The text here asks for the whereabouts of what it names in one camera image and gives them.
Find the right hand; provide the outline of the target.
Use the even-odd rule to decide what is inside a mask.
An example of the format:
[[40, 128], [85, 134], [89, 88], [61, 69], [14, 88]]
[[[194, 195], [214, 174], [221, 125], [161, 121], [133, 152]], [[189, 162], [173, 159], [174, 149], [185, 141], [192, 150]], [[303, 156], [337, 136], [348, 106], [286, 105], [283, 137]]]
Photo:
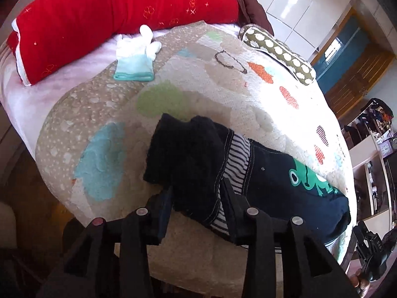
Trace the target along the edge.
[[365, 297], [370, 288], [370, 282], [364, 278], [360, 268], [350, 276], [350, 281], [352, 286], [356, 289], [359, 297]]

